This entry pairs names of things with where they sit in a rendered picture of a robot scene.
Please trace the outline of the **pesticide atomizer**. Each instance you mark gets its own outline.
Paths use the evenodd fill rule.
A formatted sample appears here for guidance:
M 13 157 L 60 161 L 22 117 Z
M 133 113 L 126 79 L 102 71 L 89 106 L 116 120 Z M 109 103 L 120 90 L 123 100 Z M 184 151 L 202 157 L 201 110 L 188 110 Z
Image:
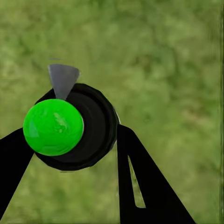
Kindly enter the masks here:
M 48 66 L 53 89 L 27 113 L 23 133 L 38 158 L 61 171 L 95 165 L 117 143 L 115 107 L 97 89 L 76 83 L 81 72 Z

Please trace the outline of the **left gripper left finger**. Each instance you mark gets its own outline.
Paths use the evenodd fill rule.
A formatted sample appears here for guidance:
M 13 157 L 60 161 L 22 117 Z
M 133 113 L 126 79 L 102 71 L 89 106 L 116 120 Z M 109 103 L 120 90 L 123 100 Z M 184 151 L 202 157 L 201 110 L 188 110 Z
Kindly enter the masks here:
M 23 128 L 0 140 L 0 220 L 34 154 Z

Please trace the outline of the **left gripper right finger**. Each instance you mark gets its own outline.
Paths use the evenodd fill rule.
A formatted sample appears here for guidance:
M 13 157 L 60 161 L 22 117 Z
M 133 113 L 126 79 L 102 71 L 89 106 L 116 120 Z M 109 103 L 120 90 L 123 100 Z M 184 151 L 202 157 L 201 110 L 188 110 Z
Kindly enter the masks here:
M 196 224 L 135 132 L 117 125 L 120 224 Z M 146 208 L 135 205 L 130 157 Z

